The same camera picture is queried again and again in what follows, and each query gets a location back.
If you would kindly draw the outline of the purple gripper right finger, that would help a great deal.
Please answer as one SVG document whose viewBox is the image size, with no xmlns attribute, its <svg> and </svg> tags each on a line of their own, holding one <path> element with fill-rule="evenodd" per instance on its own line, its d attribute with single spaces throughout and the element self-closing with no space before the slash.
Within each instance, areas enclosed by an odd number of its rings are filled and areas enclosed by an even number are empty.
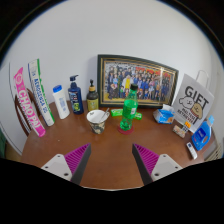
<svg viewBox="0 0 224 224">
<path fill-rule="evenodd" d="M 158 155 L 138 144 L 132 145 L 132 154 L 144 185 L 148 185 L 182 169 L 167 154 Z"/>
</svg>

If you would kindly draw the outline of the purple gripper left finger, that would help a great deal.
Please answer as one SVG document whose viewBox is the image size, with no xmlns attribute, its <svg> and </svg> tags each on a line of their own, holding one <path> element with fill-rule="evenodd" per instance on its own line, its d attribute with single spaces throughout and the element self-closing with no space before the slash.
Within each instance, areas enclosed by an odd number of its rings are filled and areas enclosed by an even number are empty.
<svg viewBox="0 0 224 224">
<path fill-rule="evenodd" d="M 87 143 L 66 155 L 56 154 L 42 169 L 79 185 L 90 155 L 91 144 Z"/>
</svg>

